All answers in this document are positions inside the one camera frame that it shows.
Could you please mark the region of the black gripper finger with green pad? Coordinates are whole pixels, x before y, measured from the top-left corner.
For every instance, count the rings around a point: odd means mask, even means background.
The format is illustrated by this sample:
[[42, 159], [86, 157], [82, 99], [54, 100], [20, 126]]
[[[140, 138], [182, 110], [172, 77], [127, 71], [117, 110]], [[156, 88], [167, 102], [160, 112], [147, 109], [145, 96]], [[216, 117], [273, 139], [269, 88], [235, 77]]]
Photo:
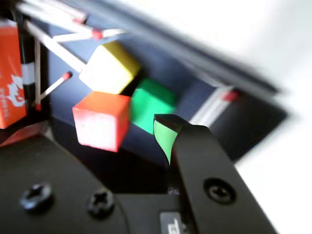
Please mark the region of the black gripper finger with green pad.
[[3, 234], [129, 234], [116, 202], [100, 217], [91, 196], [108, 188], [80, 158], [39, 135], [0, 150], [0, 231]]
[[154, 137], [170, 161], [196, 234], [273, 234], [275, 229], [208, 127], [154, 116]]

